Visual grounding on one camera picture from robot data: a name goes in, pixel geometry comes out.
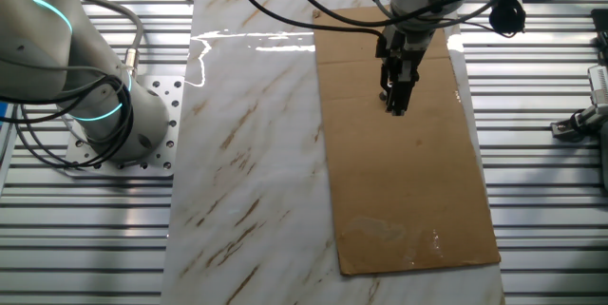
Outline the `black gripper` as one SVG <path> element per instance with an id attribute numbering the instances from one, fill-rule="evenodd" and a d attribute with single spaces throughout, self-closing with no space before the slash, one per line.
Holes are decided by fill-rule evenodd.
<path id="1" fill-rule="evenodd" d="M 376 57 L 382 60 L 379 98 L 393 116 L 404 116 L 408 109 L 412 90 L 419 80 L 418 66 L 434 32 L 434 29 L 401 31 L 398 27 L 385 27 L 377 41 Z"/>

